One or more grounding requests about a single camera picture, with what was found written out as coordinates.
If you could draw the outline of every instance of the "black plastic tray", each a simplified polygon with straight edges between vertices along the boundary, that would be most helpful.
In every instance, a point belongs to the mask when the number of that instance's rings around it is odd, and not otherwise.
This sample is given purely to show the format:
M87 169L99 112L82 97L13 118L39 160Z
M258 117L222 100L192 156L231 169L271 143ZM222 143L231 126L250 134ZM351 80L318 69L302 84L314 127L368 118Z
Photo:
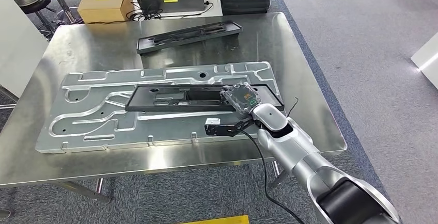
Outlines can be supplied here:
M240 31L242 31L242 27L231 20L180 29L140 38L137 42L137 53L144 54L177 45L229 36L238 34Z
M224 85L139 85L125 106L126 111L236 111L224 102ZM283 102L267 85L252 85L262 102L284 110Z

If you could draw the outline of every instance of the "robotic arm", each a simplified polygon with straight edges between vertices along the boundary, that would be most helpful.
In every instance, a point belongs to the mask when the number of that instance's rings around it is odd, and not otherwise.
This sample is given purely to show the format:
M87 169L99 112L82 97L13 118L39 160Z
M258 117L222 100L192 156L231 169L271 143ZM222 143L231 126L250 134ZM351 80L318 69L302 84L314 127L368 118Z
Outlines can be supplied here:
M321 223L400 223L394 206L380 192L324 159L313 145L312 138L272 104L261 103L257 92L248 83L227 87L221 95L243 120L250 120L259 127L259 144L287 172L295 175L310 196ZM217 126L208 127L206 124L207 134L218 135L215 131Z

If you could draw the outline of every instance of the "gray carpet floor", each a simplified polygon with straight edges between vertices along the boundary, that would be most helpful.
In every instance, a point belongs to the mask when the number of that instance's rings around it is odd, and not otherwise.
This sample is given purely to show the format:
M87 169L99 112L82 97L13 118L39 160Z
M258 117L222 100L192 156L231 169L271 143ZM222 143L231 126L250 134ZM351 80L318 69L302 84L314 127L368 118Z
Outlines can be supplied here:
M79 0L66 1L69 6L77 6L79 3ZM291 15L283 0L271 1L271 11L283 11L286 14L349 145L348 151L328 159L340 169L367 180L386 194L336 99L338 93L335 92L335 96L331 89L338 89L337 86L327 83L330 78L326 79L324 74L330 72L325 72L323 66L319 67L319 57L312 53L316 49L314 43L308 45L304 40L313 39L307 34L310 28L305 29L300 22L295 22L294 18L300 16L295 16L293 11ZM285 2L291 10L289 0ZM51 7L60 9L55 2L51 3ZM52 13L47 12L45 15L49 19L53 18ZM33 15L29 15L29 18L36 25L39 24ZM304 37L297 23L303 29ZM313 35L321 32L315 24L310 25L316 29ZM2 111L0 121L4 121L6 116L8 113ZM379 165L379 168L386 166L388 164ZM251 223L296 223L264 197L262 176L261 164L254 164L111 178L104 183L104 193L114 198L108 205L92 202L52 185L0 189L0 209L14 209L16 212L13 218L0 220L0 223L181 223L240 214L248 214ZM80 183L93 188L95 181ZM272 191L272 195L295 210L306 223L317 223L306 194L297 186L294 178L289 178L286 184Z
M438 91L410 57L438 0L284 0L405 223L437 223Z

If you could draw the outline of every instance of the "cardboard box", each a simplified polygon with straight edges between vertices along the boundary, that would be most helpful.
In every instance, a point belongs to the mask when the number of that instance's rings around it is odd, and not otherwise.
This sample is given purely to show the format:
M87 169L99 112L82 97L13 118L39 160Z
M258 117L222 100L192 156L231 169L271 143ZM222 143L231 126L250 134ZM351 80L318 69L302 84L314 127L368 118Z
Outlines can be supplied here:
M78 12L84 23L116 22L128 18L127 13L134 10L132 0L81 0Z

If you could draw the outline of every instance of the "stainless steel table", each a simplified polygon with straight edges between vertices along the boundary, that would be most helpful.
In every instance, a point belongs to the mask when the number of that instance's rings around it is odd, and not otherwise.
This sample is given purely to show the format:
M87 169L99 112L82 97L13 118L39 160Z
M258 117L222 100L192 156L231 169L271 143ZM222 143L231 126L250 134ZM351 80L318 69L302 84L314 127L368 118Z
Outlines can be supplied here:
M140 37L226 19L243 26L238 37L188 44L142 57L136 53ZM41 127L67 73L243 61L268 61L272 65L286 108L295 102L294 97L300 99L292 117L323 153L339 154L347 148L282 13L66 25L56 31L0 134L0 186L53 183L108 201L70 181L260 162L249 140L67 154L41 154L35 150Z

